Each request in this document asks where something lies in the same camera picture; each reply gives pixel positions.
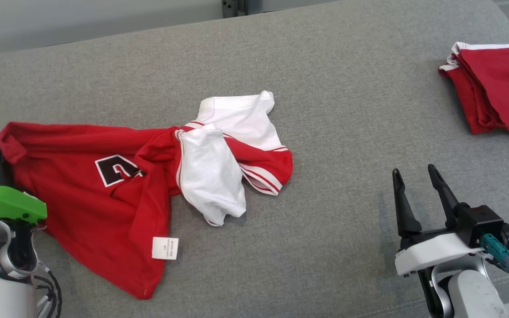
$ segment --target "white care label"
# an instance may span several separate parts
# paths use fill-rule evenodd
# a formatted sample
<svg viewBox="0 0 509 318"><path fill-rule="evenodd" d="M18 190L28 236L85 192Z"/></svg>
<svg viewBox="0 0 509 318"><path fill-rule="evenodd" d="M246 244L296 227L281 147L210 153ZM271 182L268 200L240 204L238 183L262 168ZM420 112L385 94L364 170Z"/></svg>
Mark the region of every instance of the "white care label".
<svg viewBox="0 0 509 318"><path fill-rule="evenodd" d="M152 258L157 260L175 260L178 254L176 238L152 238Z"/></svg>

